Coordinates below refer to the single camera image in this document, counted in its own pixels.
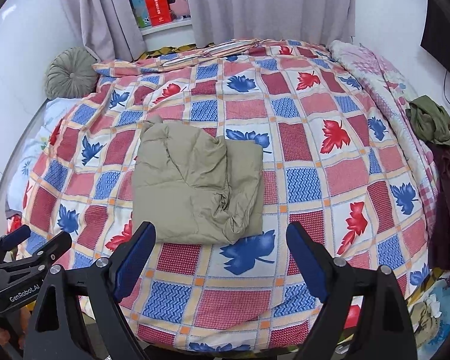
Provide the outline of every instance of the dark purple clothing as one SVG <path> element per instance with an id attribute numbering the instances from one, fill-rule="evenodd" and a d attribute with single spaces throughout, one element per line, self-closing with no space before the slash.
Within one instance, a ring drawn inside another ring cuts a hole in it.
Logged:
<path id="1" fill-rule="evenodd" d="M 428 265 L 450 270 L 450 147 L 429 142 L 427 145 L 433 152 L 440 176 L 437 220 L 428 243 Z"/>

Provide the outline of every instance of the blue gripper pad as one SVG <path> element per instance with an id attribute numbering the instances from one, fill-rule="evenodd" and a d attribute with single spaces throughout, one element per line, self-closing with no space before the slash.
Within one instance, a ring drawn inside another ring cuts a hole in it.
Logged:
<path id="1" fill-rule="evenodd" d="M 30 228 L 27 225 L 22 225 L 13 233 L 5 235 L 2 238 L 1 247 L 5 251 L 10 251 L 17 245 L 24 242 L 24 240 L 28 239 L 29 237 L 30 237 Z"/>
<path id="2" fill-rule="evenodd" d="M 301 237 L 300 231 L 303 230 L 297 228 L 293 223 L 288 225 L 286 229 L 288 249 L 302 274 L 303 280 L 305 280 L 309 292 L 324 303 L 328 297 L 325 272 Z"/>
<path id="3" fill-rule="evenodd" d="M 117 303 L 132 293 L 154 246 L 155 226 L 149 223 L 116 271 L 113 297 Z"/>

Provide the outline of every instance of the bed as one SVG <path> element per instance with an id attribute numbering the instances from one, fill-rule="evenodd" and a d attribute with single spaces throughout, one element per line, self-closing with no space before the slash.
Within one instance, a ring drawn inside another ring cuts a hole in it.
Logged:
<path id="1" fill-rule="evenodd" d="M 96 93 L 65 116 L 30 172 L 21 256 L 66 231 L 72 249 L 58 262 L 79 268 L 131 237 L 131 176 L 152 115 L 263 147 L 262 235 L 156 245 L 121 303 L 140 339 L 216 356 L 301 343 L 320 303 L 288 251 L 291 221 L 353 266 L 389 265 L 404 296 L 427 275 L 437 176 L 404 117 L 416 94 L 388 61 L 339 41 L 241 40 L 95 69 Z"/>

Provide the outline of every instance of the red paper bag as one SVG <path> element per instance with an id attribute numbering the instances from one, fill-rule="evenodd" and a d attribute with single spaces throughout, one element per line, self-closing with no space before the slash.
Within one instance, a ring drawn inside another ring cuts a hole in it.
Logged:
<path id="1" fill-rule="evenodd" d="M 172 21 L 167 0 L 145 0 L 145 4 L 147 5 L 152 26 L 170 23 Z"/>

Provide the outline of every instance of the box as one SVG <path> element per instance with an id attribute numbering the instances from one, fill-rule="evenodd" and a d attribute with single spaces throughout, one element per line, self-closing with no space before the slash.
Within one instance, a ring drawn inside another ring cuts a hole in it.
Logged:
<path id="1" fill-rule="evenodd" d="M 172 16 L 167 0 L 145 0 L 152 26 L 170 23 Z"/>
<path id="2" fill-rule="evenodd" d="M 152 25 L 150 23 L 150 16 L 148 14 L 145 0 L 130 0 L 130 5 L 139 28 L 145 28 Z"/>

